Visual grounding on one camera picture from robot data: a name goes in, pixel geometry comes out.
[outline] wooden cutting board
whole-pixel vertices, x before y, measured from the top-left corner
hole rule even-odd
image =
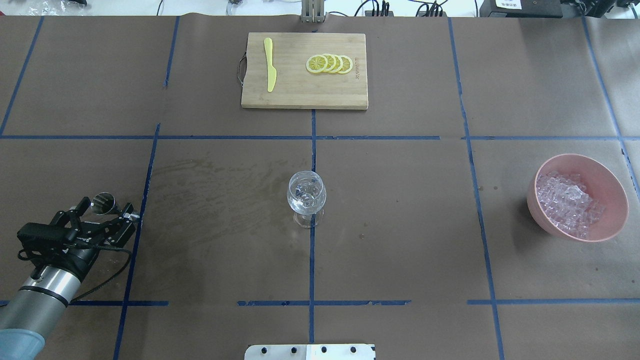
[[[273,40],[276,85],[267,92],[264,38]],[[346,55],[353,59],[347,74],[311,74],[307,59],[315,54]],[[367,45],[364,34],[249,33],[243,108],[349,109],[369,107]]]

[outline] bowl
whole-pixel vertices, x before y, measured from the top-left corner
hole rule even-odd
[[[589,226],[586,239],[576,238],[555,226],[540,206],[536,183],[540,174],[557,171],[561,175],[580,174],[586,193],[605,206],[600,220]],[[604,165],[580,154],[560,154],[545,161],[529,185],[527,205],[533,219],[546,232],[559,238],[588,243],[605,241],[616,236],[627,222],[629,203],[627,194],[616,176]]]

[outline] wine glass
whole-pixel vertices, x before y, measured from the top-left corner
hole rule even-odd
[[[309,229],[317,226],[324,214],[326,188],[320,175],[313,171],[300,171],[289,180],[287,201],[293,209],[293,219],[298,225]]]

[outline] white bracket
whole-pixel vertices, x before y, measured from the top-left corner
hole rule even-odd
[[[376,360],[370,344],[252,345],[244,360]]]
[[[302,22],[324,22],[324,0],[302,0]]]

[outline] yellow knife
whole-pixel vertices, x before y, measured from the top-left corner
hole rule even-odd
[[[276,86],[276,76],[278,72],[273,67],[273,41],[271,38],[264,38],[264,52],[267,54],[267,91],[272,92]]]

